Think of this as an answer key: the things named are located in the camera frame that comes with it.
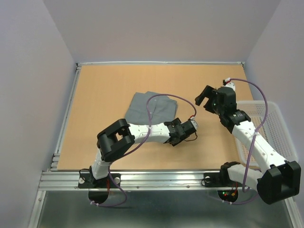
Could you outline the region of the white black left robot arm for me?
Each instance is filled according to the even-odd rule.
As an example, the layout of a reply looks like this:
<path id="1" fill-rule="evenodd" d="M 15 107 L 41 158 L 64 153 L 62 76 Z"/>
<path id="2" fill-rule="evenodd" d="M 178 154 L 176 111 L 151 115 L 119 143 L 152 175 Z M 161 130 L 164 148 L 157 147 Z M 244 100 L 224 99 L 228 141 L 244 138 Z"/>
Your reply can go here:
<path id="1" fill-rule="evenodd" d="M 195 134 L 197 128 L 194 118 L 185 122 L 176 118 L 151 126 L 131 124 L 125 119 L 119 119 L 97 135 L 98 152 L 91 166 L 89 181 L 95 187 L 103 186 L 110 165 L 122 158 L 134 144 L 156 142 L 176 146 Z"/>

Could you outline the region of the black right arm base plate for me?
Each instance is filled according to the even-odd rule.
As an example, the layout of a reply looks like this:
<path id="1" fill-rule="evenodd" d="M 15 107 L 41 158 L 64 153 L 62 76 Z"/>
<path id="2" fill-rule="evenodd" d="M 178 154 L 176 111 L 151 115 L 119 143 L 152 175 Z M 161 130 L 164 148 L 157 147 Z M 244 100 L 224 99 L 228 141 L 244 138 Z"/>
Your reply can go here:
<path id="1" fill-rule="evenodd" d="M 202 186 L 207 188 L 223 188 L 223 187 L 242 187 L 238 181 L 233 181 L 227 175 L 222 175 L 219 172 L 206 172 L 201 180 Z"/>

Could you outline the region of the white perforated plastic basket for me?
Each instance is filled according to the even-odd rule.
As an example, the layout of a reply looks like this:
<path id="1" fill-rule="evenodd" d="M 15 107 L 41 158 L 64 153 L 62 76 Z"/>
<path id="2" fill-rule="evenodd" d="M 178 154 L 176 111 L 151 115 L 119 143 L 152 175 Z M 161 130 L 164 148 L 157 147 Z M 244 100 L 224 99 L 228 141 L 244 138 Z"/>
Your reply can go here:
<path id="1" fill-rule="evenodd" d="M 293 141 L 280 112 L 279 107 L 268 101 L 268 108 L 262 100 L 256 101 L 238 101 L 238 109 L 244 111 L 250 118 L 252 124 L 257 128 L 267 115 L 263 126 L 259 129 L 259 136 L 255 140 L 255 146 L 263 146 L 266 143 L 265 155 L 252 155 L 250 158 L 250 166 L 259 167 L 262 160 L 272 162 L 276 166 L 280 161 L 296 161 L 298 155 L 294 147 Z"/>

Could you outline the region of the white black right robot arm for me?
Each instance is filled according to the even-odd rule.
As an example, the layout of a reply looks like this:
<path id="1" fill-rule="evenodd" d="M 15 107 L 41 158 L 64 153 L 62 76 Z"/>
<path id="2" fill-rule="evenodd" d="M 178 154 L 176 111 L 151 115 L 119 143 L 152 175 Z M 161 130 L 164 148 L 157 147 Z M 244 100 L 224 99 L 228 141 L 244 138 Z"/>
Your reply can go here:
<path id="1" fill-rule="evenodd" d="M 218 89 L 208 85 L 195 98 L 195 104 L 199 106 L 205 98 L 208 99 L 205 110 L 219 117 L 221 124 L 248 149 L 259 167 L 256 171 L 236 161 L 226 162 L 220 167 L 218 183 L 227 186 L 239 182 L 255 190 L 268 205 L 298 195 L 301 166 L 280 155 L 258 132 L 249 115 L 237 108 L 234 88 L 229 84 Z"/>

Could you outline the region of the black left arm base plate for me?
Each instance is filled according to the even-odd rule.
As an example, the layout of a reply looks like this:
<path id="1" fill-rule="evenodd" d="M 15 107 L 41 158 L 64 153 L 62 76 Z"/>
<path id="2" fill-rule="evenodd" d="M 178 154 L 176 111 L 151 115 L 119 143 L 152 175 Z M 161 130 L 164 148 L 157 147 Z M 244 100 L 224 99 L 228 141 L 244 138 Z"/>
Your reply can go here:
<path id="1" fill-rule="evenodd" d="M 111 189 L 116 188 L 109 176 L 95 179 L 89 169 L 79 170 L 78 188 L 80 189 Z"/>

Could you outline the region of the grey long sleeve shirt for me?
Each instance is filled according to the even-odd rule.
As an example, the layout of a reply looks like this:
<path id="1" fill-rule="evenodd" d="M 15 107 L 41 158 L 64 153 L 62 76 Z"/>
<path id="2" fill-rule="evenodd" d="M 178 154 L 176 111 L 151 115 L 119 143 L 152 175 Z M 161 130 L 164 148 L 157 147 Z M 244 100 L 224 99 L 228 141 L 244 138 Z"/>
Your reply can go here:
<path id="1" fill-rule="evenodd" d="M 148 125 L 148 113 L 151 115 L 152 125 L 174 120 L 178 104 L 168 96 L 156 96 L 155 92 L 136 92 L 124 118 L 130 124 Z"/>

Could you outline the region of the aluminium front frame rail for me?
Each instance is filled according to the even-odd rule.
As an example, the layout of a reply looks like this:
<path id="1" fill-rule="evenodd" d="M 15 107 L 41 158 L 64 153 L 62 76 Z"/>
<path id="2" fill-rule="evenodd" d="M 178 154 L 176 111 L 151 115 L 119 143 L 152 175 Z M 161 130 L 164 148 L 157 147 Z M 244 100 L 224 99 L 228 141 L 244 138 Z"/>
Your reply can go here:
<path id="1" fill-rule="evenodd" d="M 205 190 L 204 179 L 218 175 L 218 170 L 181 171 L 111 171 L 120 174 L 117 182 L 125 191 L 137 190 Z M 46 171 L 41 174 L 38 190 L 68 191 L 81 190 L 84 184 L 77 171 Z"/>

